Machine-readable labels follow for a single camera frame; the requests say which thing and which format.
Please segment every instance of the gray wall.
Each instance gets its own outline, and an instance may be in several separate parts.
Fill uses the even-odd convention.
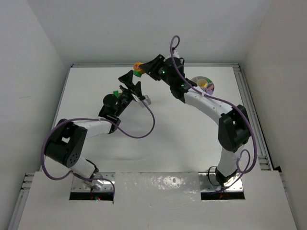
[[[39,169],[67,69],[25,0],[0,1],[0,229]]]
[[[299,229],[307,229],[307,1],[274,0],[244,69]]]
[[[271,0],[28,0],[65,64],[168,56],[173,35],[188,62],[240,61]]]

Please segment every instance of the robotic arm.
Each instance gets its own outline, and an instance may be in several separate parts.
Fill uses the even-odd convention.
[[[177,67],[180,73],[185,76],[184,59],[180,58],[175,50],[174,54],[176,54]],[[238,153],[241,152],[250,137],[250,132],[240,114],[225,103],[217,102],[194,92],[179,77],[171,58],[158,55],[154,60],[141,64],[139,68],[154,80],[164,81],[169,85],[175,98],[196,107],[218,125],[218,139],[222,145],[222,153],[215,172],[217,182],[223,186],[236,173]],[[96,135],[110,134],[116,131],[120,124],[119,116],[132,101],[147,101],[150,104],[149,98],[142,95],[141,82],[134,85],[132,77],[133,71],[131,70],[119,78],[119,81],[127,88],[120,86],[122,93],[118,97],[108,94],[103,99],[104,105],[98,116],[111,121],[112,124],[98,119],[87,122],[69,122],[52,133],[45,148],[45,155],[70,168],[83,178],[93,178],[98,169],[93,163],[81,157],[84,141]],[[197,87],[194,82],[186,80]],[[238,108],[247,117],[246,109],[241,105]]]

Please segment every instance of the orange and green toy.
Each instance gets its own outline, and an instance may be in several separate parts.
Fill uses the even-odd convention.
[[[145,72],[140,69],[141,62],[137,62],[133,65],[133,74],[137,77],[141,77]]]

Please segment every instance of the white table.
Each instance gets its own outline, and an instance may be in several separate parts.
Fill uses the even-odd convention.
[[[72,68],[56,122],[97,117],[102,98],[118,89],[117,78],[128,70]],[[185,73],[189,78],[209,77],[215,84],[215,96],[242,103],[232,67],[188,67]],[[134,140],[116,131],[87,140],[83,148],[83,156],[94,161],[100,171],[116,172],[114,204],[69,200],[72,176],[51,181],[37,172],[19,230],[296,229],[278,172],[261,171],[258,164],[242,179],[245,200],[201,201],[197,172],[219,162],[217,125],[173,98],[163,82],[147,76],[141,81],[143,93],[153,102],[150,108],[156,128],[152,134]],[[148,111],[136,103],[120,118],[123,129],[134,135],[146,133],[152,124]],[[48,158],[46,165],[54,176],[67,171]]]

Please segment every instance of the green object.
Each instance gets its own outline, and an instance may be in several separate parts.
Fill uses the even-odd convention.
[[[113,94],[114,94],[116,97],[119,97],[119,92],[118,92],[118,90],[113,91]]]
[[[133,74],[134,74],[135,76],[139,77],[139,78],[142,76],[142,74],[141,74],[140,72],[138,72],[137,70],[134,70],[134,71],[133,71]]]

